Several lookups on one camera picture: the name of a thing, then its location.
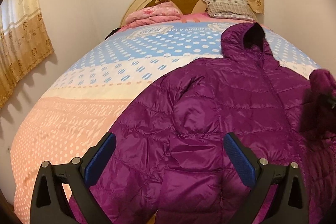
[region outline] silver pin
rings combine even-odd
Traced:
[[[296,168],[298,168],[299,167],[299,165],[296,163],[296,162],[292,162],[291,163],[291,167],[293,167],[294,169],[296,169]]]
[[[265,158],[261,158],[261,159],[259,160],[259,162],[260,162],[262,165],[267,165],[267,164],[268,164],[268,160],[265,159]]]
[[[78,163],[81,162],[81,158],[78,158],[78,157],[73,158],[71,162],[72,162],[73,164],[78,164]]]
[[[44,162],[41,164],[41,166],[42,166],[43,168],[46,168],[48,165],[49,165],[49,162],[48,162],[48,161],[44,161]]]

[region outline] folded blanket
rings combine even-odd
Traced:
[[[120,31],[138,26],[181,19],[182,12],[172,2],[161,3],[153,7],[143,8],[128,15],[125,25]]]

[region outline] white wall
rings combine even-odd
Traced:
[[[39,0],[55,53],[25,76],[0,110],[0,188],[13,202],[15,183],[9,149],[30,109],[74,62],[95,47],[97,36],[87,0]]]
[[[15,94],[0,110],[0,188],[9,201],[13,200],[15,185],[7,149],[24,117],[71,64],[119,26],[133,1],[40,0],[55,54],[20,81]],[[259,18],[336,75],[336,0],[265,0],[265,15]]]

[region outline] polka dot bedspread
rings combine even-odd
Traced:
[[[160,76],[200,57],[223,58],[221,34],[242,21],[192,15],[117,32],[71,66],[20,126],[11,148],[15,213],[26,224],[40,164],[70,162],[96,145],[128,104]],[[319,66],[264,28],[274,57],[308,78]],[[64,186],[67,198],[71,191]]]

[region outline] purple jacket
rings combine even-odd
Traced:
[[[298,163],[311,224],[330,207],[336,119],[316,99],[334,94],[335,80],[316,70],[309,82],[281,67],[257,23],[228,28],[221,46],[225,58],[200,58],[164,75],[111,127],[117,148],[90,190],[113,223],[145,224],[155,212],[156,224],[226,223],[249,192],[223,149],[228,132],[270,163]],[[70,205],[85,223],[73,198]]]

